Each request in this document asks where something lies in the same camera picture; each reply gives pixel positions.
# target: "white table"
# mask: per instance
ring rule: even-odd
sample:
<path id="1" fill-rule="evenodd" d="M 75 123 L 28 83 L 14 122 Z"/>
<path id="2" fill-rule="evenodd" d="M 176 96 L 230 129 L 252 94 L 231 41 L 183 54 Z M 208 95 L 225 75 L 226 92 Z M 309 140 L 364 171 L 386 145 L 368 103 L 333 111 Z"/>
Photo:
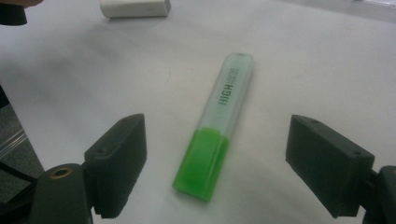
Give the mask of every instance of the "white table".
<path id="1" fill-rule="evenodd" d="M 146 116 L 148 160 L 117 219 L 95 223 L 361 223 L 332 219 L 285 162 L 290 116 L 396 164 L 396 11 L 351 0 L 173 0 L 168 18 L 109 21 L 47 0 L 0 27 L 0 83 L 45 169 L 83 163 L 119 119 Z M 171 184 L 224 58 L 256 69 L 210 203 Z"/>

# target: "white eraser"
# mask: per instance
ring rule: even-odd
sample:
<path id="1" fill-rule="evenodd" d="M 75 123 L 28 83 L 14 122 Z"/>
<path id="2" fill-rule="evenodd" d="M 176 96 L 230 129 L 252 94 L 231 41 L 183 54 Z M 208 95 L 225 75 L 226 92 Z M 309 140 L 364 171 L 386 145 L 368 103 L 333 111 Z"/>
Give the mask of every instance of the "white eraser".
<path id="1" fill-rule="evenodd" d="M 107 18 L 168 16 L 170 0 L 101 0 L 100 8 Z"/>

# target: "table surface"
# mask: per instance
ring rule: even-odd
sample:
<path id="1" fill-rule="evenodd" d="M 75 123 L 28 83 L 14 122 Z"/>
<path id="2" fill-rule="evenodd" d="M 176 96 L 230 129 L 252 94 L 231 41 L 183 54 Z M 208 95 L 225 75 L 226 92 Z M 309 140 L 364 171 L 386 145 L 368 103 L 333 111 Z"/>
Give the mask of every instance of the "table surface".
<path id="1" fill-rule="evenodd" d="M 148 160 L 116 219 L 95 223 L 361 223 L 333 219 L 285 162 L 290 116 L 318 119 L 396 162 L 396 10 L 349 0 L 174 0 L 167 18 L 108 20 L 50 0 L 0 27 L 0 83 L 46 169 L 83 163 L 144 113 Z M 213 199 L 171 188 L 224 58 L 255 72 Z"/>

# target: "white object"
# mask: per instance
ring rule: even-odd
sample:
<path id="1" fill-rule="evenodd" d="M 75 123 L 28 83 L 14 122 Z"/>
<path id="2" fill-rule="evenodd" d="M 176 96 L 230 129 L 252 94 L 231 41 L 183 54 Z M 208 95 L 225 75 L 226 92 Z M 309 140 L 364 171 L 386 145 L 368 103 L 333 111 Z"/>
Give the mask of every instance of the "white object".
<path id="1" fill-rule="evenodd" d="M 211 128 L 231 139 L 253 74 L 253 57 L 232 53 L 224 60 L 197 130 Z"/>
<path id="2" fill-rule="evenodd" d="M 396 9 L 396 0 L 361 0 L 364 3 L 371 3 L 382 7 L 390 7 Z"/>
<path id="3" fill-rule="evenodd" d="M 168 16 L 170 0 L 101 0 L 100 8 L 107 18 Z"/>

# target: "highlighter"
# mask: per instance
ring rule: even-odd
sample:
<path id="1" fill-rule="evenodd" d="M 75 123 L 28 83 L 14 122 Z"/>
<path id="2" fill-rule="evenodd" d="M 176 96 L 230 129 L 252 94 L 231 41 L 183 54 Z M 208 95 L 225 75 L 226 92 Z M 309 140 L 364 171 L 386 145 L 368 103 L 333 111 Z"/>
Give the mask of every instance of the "highlighter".
<path id="1" fill-rule="evenodd" d="M 210 201 L 253 69 L 249 54 L 232 53 L 224 60 L 177 171 L 174 189 Z"/>

